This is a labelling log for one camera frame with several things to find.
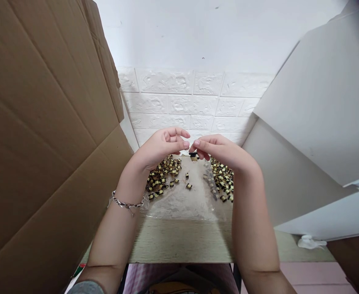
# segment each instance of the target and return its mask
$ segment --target silver bracelet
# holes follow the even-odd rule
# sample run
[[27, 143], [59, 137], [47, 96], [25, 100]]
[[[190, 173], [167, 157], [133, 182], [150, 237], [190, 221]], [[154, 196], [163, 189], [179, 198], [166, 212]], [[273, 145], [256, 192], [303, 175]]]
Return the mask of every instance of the silver bracelet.
[[142, 201], [139, 203], [139, 204], [135, 204], [135, 205], [130, 205], [129, 203], [125, 203], [125, 202], [121, 202], [120, 200], [118, 200], [116, 197], [115, 197], [115, 191], [113, 191], [111, 193], [112, 197], [111, 199], [116, 202], [118, 204], [118, 206], [120, 206], [121, 208], [126, 208], [129, 210], [129, 212], [131, 213], [132, 217], [135, 215], [132, 211], [131, 211], [131, 208], [139, 208], [141, 206], [144, 205], [144, 198], [142, 199]]

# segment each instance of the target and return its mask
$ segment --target cardboard flap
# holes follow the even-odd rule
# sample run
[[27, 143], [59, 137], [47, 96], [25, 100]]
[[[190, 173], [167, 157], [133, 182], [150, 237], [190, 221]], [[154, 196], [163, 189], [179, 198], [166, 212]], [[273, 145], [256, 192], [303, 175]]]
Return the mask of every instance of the cardboard flap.
[[118, 86], [95, 3], [0, 0], [0, 293], [72, 275], [132, 155]]
[[95, 49], [102, 66], [103, 74], [106, 79], [107, 88], [109, 89], [118, 121], [121, 122], [124, 119], [124, 110], [122, 109], [122, 103], [118, 91], [120, 88], [120, 80], [118, 79], [117, 69], [115, 68], [113, 57], [110, 54], [109, 46], [107, 45], [107, 41], [104, 36], [98, 6], [95, 2], [90, 0], [81, 0], [81, 2], [84, 9], [84, 15], [89, 24], [90, 33], [95, 44]]

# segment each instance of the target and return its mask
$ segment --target wooden table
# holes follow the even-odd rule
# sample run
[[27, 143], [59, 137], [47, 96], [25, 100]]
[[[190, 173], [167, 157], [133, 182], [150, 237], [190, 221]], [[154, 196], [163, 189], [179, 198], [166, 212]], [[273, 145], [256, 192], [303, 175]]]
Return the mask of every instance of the wooden table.
[[[328, 249], [303, 249], [299, 239], [275, 231], [281, 262], [335, 261]], [[130, 263], [232, 263], [231, 221], [142, 217]]]

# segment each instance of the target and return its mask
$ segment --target white cabinet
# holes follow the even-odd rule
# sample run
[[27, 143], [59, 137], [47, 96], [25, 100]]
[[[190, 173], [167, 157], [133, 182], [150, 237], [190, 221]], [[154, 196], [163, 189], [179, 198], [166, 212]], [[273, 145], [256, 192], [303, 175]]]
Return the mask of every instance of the white cabinet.
[[341, 186], [359, 179], [359, 12], [308, 32], [255, 113]]
[[359, 235], [359, 11], [308, 32], [254, 112], [243, 148], [263, 171], [275, 228]]
[[278, 225], [276, 230], [333, 240], [359, 235], [359, 192]]

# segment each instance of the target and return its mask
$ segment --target white brick wall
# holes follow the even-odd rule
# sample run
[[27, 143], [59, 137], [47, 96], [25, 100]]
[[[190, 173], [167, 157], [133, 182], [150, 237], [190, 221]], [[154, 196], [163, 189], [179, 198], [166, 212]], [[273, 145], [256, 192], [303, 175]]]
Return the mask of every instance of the white brick wall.
[[139, 146], [158, 129], [180, 126], [189, 141], [222, 134], [242, 145], [253, 128], [253, 109], [274, 76], [119, 67], [119, 78]]

